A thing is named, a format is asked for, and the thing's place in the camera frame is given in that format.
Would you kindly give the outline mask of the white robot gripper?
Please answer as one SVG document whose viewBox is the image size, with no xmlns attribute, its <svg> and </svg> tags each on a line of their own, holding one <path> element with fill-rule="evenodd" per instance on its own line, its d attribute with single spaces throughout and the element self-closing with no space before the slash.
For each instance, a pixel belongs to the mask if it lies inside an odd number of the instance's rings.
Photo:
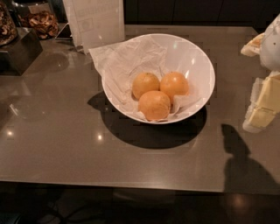
<svg viewBox="0 0 280 224">
<path fill-rule="evenodd" d="M 265 79 L 255 79 L 242 125 L 250 133 L 259 133 L 280 112 L 280 14 L 264 33 L 251 39 L 241 49 L 241 54 L 249 57 L 260 54 L 261 64 L 272 71 Z"/>
</svg>

